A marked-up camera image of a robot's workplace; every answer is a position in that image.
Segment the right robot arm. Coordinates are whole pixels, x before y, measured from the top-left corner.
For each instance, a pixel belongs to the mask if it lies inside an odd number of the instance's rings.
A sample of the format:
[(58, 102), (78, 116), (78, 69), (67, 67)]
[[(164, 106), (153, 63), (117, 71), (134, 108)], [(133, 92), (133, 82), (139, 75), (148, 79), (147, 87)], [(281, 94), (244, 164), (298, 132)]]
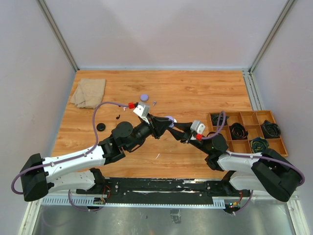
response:
[(228, 150), (222, 134), (211, 132), (203, 136), (205, 125), (200, 121), (173, 123), (168, 131), (181, 143), (188, 143), (207, 154), (205, 161), (212, 170), (227, 171), (222, 191), (228, 196), (239, 190), (265, 191), (273, 198), (287, 202), (295, 190), (304, 184), (304, 174), (267, 148), (259, 153), (238, 153)]

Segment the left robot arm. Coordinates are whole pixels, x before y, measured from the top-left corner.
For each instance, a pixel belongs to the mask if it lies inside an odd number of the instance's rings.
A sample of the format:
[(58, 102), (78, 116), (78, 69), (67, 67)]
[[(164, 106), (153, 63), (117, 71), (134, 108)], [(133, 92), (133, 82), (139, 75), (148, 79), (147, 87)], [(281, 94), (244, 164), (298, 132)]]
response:
[(115, 163), (140, 148), (147, 137), (159, 139), (174, 124), (168, 117), (148, 116), (136, 127), (119, 123), (109, 137), (96, 146), (59, 157), (42, 158), (39, 153), (29, 157), (21, 169), (22, 194), (26, 202), (35, 201), (56, 189), (56, 179), (75, 171)]

